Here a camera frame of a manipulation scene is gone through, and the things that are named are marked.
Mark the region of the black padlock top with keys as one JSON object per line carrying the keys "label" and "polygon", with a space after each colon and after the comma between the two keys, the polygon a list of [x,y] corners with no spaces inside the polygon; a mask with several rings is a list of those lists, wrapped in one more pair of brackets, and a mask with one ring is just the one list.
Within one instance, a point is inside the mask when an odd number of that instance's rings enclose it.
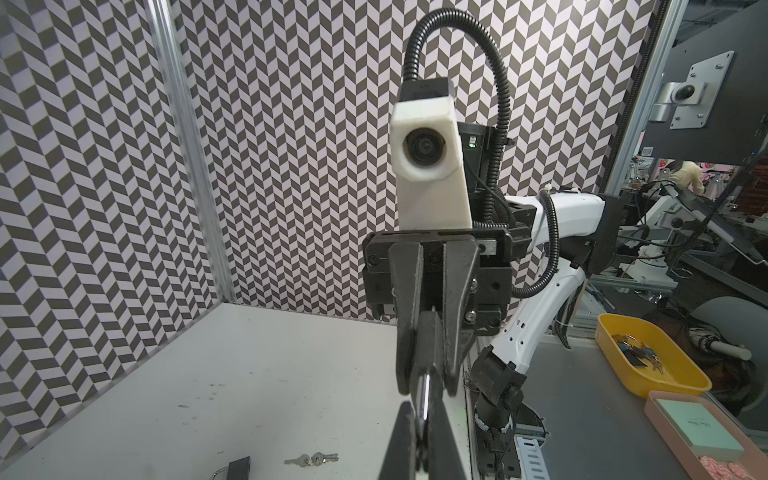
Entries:
{"label": "black padlock top with keys", "polygon": [[417,466],[424,472],[428,471],[428,425],[444,390],[443,338],[443,322],[439,314],[434,310],[421,312],[417,322],[410,386]]}

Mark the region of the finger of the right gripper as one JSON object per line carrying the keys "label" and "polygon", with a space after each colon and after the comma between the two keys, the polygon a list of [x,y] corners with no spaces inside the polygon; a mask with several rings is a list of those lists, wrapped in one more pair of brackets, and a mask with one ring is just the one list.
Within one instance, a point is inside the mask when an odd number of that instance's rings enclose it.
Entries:
{"label": "finger of the right gripper", "polygon": [[444,244],[443,382],[449,396],[457,395],[461,366],[473,341],[474,327],[466,328],[464,322],[478,257],[478,244],[471,235],[451,237]]}
{"label": "finger of the right gripper", "polygon": [[393,244],[389,249],[391,284],[397,318],[395,375],[398,391],[409,395],[420,316],[423,281],[423,247],[419,242]]}

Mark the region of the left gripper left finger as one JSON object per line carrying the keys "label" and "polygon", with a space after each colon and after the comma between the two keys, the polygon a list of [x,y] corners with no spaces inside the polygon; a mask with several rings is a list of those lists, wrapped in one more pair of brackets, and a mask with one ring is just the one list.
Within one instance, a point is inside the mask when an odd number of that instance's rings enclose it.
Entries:
{"label": "left gripper left finger", "polygon": [[406,401],[399,407],[378,479],[414,480],[417,446],[414,409]]}

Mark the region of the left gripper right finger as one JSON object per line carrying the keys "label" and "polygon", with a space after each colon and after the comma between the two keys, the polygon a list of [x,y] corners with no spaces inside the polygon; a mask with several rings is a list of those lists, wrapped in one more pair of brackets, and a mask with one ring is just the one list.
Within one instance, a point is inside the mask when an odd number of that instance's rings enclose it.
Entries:
{"label": "left gripper right finger", "polygon": [[430,480],[466,478],[447,410],[441,400],[430,407],[426,421],[426,471]]}

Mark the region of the silver key set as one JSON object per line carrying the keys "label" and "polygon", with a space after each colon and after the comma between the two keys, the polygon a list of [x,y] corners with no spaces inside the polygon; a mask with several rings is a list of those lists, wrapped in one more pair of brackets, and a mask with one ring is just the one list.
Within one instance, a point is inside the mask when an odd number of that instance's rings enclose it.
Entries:
{"label": "silver key set", "polygon": [[316,452],[312,455],[301,454],[296,458],[286,459],[285,465],[296,465],[302,468],[310,466],[321,466],[327,463],[337,462],[339,456],[337,453],[324,454],[322,452]]}

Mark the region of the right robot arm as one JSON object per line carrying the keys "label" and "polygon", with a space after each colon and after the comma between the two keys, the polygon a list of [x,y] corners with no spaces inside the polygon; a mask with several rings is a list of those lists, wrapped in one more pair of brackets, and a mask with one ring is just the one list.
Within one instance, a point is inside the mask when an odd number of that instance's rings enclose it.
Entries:
{"label": "right robot arm", "polygon": [[366,301],[397,322],[395,378],[404,396],[380,470],[384,479],[460,479],[445,398],[462,383],[475,340],[491,343],[468,377],[479,444],[497,478],[513,447],[522,387],[540,339],[592,271],[618,227],[612,201],[542,191],[522,200],[525,221],[475,221],[458,122],[397,115],[391,124],[400,227],[362,249]]}

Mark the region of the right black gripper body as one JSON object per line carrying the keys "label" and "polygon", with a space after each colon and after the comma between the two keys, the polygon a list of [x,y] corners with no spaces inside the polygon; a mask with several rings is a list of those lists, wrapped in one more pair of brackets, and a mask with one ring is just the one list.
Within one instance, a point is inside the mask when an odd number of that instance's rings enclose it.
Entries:
{"label": "right black gripper body", "polygon": [[393,244],[419,242],[423,247],[423,281],[421,310],[443,309],[444,244],[459,235],[471,235],[478,248],[478,266],[471,284],[464,326],[473,326],[478,336],[493,336],[500,331],[513,298],[512,262],[527,254],[530,229],[516,227],[504,229],[422,230],[405,232],[377,232],[368,235],[362,243],[364,268],[362,277],[366,302],[377,319],[396,318],[393,288],[390,277],[389,249]]}

